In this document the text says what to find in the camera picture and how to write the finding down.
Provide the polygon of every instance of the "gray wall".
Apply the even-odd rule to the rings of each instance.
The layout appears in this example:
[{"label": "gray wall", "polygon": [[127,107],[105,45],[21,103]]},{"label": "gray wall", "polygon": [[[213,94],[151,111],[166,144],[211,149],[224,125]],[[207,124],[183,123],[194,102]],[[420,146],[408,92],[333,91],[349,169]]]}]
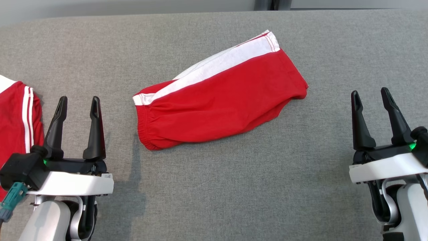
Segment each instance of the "gray wall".
[{"label": "gray wall", "polygon": [[0,0],[0,25],[63,16],[252,11],[254,0]]},{"label": "gray wall", "polygon": [[[37,18],[252,11],[255,0],[0,0],[0,26]],[[428,8],[428,0],[292,0],[291,9]]]},{"label": "gray wall", "polygon": [[291,8],[428,8],[428,0],[292,0]]}]

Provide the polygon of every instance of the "gray table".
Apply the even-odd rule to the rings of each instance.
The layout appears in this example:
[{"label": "gray table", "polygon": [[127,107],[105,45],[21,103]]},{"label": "gray table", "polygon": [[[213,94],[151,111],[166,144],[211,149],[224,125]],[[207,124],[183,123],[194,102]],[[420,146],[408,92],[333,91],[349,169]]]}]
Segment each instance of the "gray table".
[{"label": "gray table", "polygon": [[[428,125],[428,14],[401,10],[56,18],[0,28],[0,74],[32,86],[45,131],[68,96],[62,142],[80,157],[91,97],[101,99],[113,195],[93,241],[381,240],[369,190],[353,185],[351,91],[378,145],[392,137],[380,88],[411,128]],[[304,100],[255,130],[150,152],[132,96],[270,29],[309,84]],[[21,204],[2,240],[17,240]]]}]

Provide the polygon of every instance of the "white stripe trim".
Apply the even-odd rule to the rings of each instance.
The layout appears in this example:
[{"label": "white stripe trim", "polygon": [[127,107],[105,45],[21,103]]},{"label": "white stripe trim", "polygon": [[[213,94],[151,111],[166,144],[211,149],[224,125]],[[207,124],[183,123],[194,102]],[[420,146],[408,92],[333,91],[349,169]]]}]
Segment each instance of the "white stripe trim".
[{"label": "white stripe trim", "polygon": [[11,87],[14,83],[16,83],[16,81],[13,81],[4,77],[3,75],[0,75],[0,93]]},{"label": "white stripe trim", "polygon": [[30,95],[28,94],[29,87],[24,88],[24,98],[22,100],[22,123],[24,124],[24,140],[25,140],[25,153],[30,152],[30,130],[28,127],[28,100]]},{"label": "white stripe trim", "polygon": [[30,88],[30,107],[28,108],[28,121],[30,124],[30,148],[34,146],[34,133],[33,133],[33,88]]},{"label": "white stripe trim", "polygon": [[194,64],[174,79],[175,82],[167,85],[156,93],[141,93],[132,97],[135,105],[150,105],[154,100],[178,91],[186,86],[202,82],[220,72],[230,69],[249,59],[280,50],[275,35],[269,32],[254,37],[235,47],[221,51],[199,63]]}]

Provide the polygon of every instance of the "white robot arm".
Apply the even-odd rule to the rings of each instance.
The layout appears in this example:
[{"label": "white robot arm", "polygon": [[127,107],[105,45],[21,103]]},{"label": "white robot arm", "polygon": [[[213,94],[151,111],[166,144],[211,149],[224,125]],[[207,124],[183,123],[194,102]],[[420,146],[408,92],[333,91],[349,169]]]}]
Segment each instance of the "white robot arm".
[{"label": "white robot arm", "polygon": [[[384,87],[381,93],[391,122],[392,145],[376,147],[362,115],[360,97],[354,91],[351,102],[356,152],[349,176],[353,183],[368,184],[384,241],[427,241],[428,133],[424,127],[411,131],[389,90]],[[397,180],[406,184],[387,186]]]},{"label": "white robot arm", "polygon": [[[67,97],[60,98],[44,146],[28,154],[13,154],[0,170],[2,187],[9,190],[1,203],[0,220],[8,222],[16,204],[25,195],[35,195],[34,212],[19,241],[89,241],[96,217],[96,196],[113,193],[114,181],[106,157],[101,106],[92,99],[88,148],[82,159],[64,158],[62,124]],[[55,200],[71,197],[73,200]]]}]

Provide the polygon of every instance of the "cable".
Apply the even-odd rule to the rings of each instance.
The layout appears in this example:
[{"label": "cable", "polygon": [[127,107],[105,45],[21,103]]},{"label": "cable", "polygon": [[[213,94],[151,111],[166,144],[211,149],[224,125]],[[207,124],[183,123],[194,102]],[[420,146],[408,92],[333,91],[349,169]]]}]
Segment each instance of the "cable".
[{"label": "cable", "polygon": [[16,205],[25,197],[28,188],[22,182],[15,182],[0,203],[0,223],[9,222]]}]

